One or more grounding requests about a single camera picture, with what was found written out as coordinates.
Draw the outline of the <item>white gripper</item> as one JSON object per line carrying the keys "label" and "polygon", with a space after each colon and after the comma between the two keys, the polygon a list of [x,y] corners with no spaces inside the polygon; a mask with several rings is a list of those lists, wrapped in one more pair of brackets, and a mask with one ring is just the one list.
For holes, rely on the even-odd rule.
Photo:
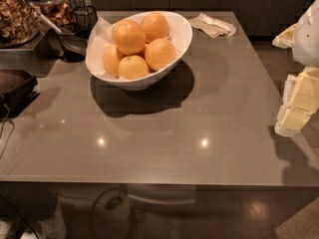
{"label": "white gripper", "polygon": [[292,47],[293,59],[306,67],[298,76],[287,77],[274,128],[279,135],[293,137],[319,110],[319,0],[312,3],[297,25],[276,36],[272,45]]}

